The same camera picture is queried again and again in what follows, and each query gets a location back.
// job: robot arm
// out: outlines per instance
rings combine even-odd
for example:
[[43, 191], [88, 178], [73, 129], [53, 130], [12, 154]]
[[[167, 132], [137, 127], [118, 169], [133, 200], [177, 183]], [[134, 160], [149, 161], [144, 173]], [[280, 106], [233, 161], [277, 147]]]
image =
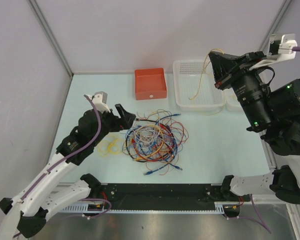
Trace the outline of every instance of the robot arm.
[[47, 220], [68, 205], [87, 197], [98, 196], [101, 183], [91, 174], [83, 175], [79, 181], [59, 193], [50, 193], [62, 178], [93, 153], [95, 146], [108, 133], [130, 129], [136, 118], [120, 104], [115, 107], [121, 118], [115, 116], [106, 105], [105, 92], [85, 97], [93, 109], [83, 114], [78, 126], [62, 140], [44, 169], [15, 197], [0, 201], [0, 208], [5, 214], [15, 206], [19, 208], [16, 228], [26, 238], [37, 234]]
[[233, 194], [269, 194], [288, 203], [300, 204], [300, 79], [271, 91], [259, 74], [269, 65], [295, 58], [294, 34], [272, 35], [269, 53], [249, 52], [242, 56], [209, 53], [215, 87], [232, 88], [250, 123], [248, 131], [266, 131], [261, 139], [288, 165], [265, 175], [226, 176], [223, 188]]

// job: gray wall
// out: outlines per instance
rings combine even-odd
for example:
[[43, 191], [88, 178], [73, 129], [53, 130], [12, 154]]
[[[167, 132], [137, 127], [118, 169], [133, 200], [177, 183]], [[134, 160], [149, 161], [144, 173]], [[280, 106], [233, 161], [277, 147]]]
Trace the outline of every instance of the gray wall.
[[37, 0], [74, 73], [258, 48], [283, 0]]
[[70, 81], [27, 1], [0, 0], [0, 200], [47, 162]]

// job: cable bundle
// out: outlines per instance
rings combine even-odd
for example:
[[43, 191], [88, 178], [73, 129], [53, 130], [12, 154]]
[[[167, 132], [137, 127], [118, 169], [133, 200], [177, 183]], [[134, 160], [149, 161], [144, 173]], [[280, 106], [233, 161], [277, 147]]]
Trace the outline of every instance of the cable bundle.
[[[166, 174], [169, 167], [182, 171], [177, 162], [189, 134], [182, 123], [172, 118], [179, 115], [159, 109], [147, 117], [137, 118], [134, 126], [126, 133], [122, 152], [134, 161], [145, 163], [149, 171], [144, 175], [164, 168]], [[162, 163], [162, 166], [150, 169], [148, 163]]]

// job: yellow wire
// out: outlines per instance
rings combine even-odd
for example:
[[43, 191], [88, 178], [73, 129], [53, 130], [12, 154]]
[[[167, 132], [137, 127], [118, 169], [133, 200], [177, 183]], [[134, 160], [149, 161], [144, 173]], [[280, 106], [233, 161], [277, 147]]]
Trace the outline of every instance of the yellow wire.
[[225, 52], [224, 52], [222, 49], [220, 49], [220, 48], [213, 48], [213, 49], [211, 49], [211, 50], [208, 52], [208, 54], [206, 55], [206, 57], [205, 57], [205, 59], [204, 59], [204, 61], [203, 61], [203, 67], [202, 67], [202, 71], [201, 71], [201, 75], [200, 75], [200, 81], [199, 81], [199, 87], [198, 87], [198, 90], [196, 91], [196, 94], [195, 94], [193, 97], [189, 97], [189, 100], [195, 99], [195, 98], [197, 97], [197, 95], [199, 94], [200, 88], [201, 88], [201, 82], [202, 82], [202, 75], [203, 75], [203, 74], [206, 74], [206, 69], [207, 69], [209, 63], [211, 63], [211, 61], [209, 61], [209, 62], [206, 64], [207, 58], [208, 58], [208, 56], [209, 56], [209, 53], [212, 52], [212, 51], [215, 51], [215, 50], [221, 52], [222, 54], [225, 54]]

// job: orange box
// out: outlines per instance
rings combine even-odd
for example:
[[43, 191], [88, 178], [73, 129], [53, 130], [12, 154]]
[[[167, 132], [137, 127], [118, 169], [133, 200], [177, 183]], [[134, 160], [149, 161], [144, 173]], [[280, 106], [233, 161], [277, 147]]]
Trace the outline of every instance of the orange box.
[[135, 98], [137, 100], [165, 99], [167, 85], [163, 68], [137, 69], [135, 75]]

